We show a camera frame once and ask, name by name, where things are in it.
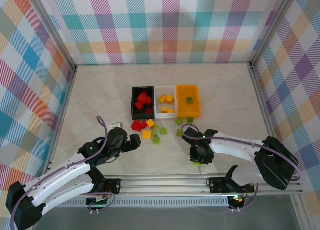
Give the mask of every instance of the plaid wallpaper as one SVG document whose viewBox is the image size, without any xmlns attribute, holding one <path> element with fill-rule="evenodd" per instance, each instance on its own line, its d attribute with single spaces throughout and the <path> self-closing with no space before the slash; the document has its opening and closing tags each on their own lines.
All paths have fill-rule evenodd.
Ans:
<svg viewBox="0 0 320 230">
<path fill-rule="evenodd" d="M 121 64 L 247 61 L 281 0 L 42 2 L 78 63 Z"/>
<path fill-rule="evenodd" d="M 320 227 L 320 0 L 294 0 L 258 63 L 277 137 L 299 159 Z"/>
<path fill-rule="evenodd" d="M 0 0 L 0 229 L 9 186 L 42 172 L 71 75 L 29 0 Z"/>
</svg>

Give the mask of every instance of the plastic bin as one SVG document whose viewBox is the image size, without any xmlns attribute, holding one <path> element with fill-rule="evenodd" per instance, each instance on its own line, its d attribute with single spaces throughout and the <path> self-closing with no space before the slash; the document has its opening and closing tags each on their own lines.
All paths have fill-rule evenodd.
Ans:
<svg viewBox="0 0 320 230">
<path fill-rule="evenodd" d="M 147 95 L 152 99 L 152 106 L 144 106 L 142 111 L 139 111 L 135 106 L 135 103 L 138 101 L 139 95 L 146 91 Z M 147 114 L 147 108 L 152 108 L 152 114 Z M 133 120 L 143 120 L 143 119 L 154 119 L 155 118 L 155 94 L 153 86 L 133 86 L 132 87 L 132 96 L 131 96 L 131 115 Z"/>
<path fill-rule="evenodd" d="M 187 103 L 187 97 L 192 97 L 193 103 Z M 176 85 L 176 101 L 178 117 L 200 117 L 201 101 L 197 85 Z"/>
<path fill-rule="evenodd" d="M 167 102 L 164 102 L 161 104 L 158 99 L 163 94 L 166 95 L 173 95 L 173 103 L 168 104 Z M 177 92 L 176 92 L 176 86 L 155 86 L 154 87 L 154 116 L 156 119 L 163 119 L 163 118 L 177 118 L 178 116 L 178 104 L 177 104 Z M 168 109 L 174 109 L 174 113 L 162 113 L 161 107 L 166 106 Z"/>
</svg>

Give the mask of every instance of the orange bin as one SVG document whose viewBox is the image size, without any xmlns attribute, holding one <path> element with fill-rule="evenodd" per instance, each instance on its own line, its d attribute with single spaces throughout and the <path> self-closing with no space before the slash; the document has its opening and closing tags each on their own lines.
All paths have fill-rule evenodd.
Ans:
<svg viewBox="0 0 320 230">
<path fill-rule="evenodd" d="M 187 97 L 192 97 L 193 102 L 188 104 Z M 198 85 L 176 85 L 176 101 L 178 117 L 199 117 L 201 115 Z"/>
</svg>

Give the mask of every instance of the black bin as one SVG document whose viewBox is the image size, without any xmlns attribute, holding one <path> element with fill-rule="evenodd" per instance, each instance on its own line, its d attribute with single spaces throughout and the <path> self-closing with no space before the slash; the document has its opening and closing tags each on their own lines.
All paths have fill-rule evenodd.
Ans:
<svg viewBox="0 0 320 230">
<path fill-rule="evenodd" d="M 147 106 L 144 105 L 144 109 L 142 111 L 139 111 L 135 105 L 135 103 L 138 101 L 139 95 L 146 91 L 147 96 L 150 96 L 152 99 L 152 105 Z M 133 120 L 148 120 L 148 119 L 154 119 L 155 118 L 155 93 L 154 93 L 154 87 L 153 86 L 133 86 L 132 87 L 132 97 L 131 97 L 131 114 Z M 153 109 L 152 114 L 147 114 L 147 109 Z"/>
</svg>

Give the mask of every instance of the gray floor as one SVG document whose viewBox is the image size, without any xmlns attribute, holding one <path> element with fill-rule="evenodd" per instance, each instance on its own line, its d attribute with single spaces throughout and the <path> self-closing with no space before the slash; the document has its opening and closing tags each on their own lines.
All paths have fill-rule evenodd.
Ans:
<svg viewBox="0 0 320 230">
<path fill-rule="evenodd" d="M 34 230 L 56 229 L 300 229 L 289 196 L 258 196 L 241 213 L 226 207 L 121 208 L 113 207 L 99 215 L 87 208 L 57 207 L 45 215 Z"/>
</svg>

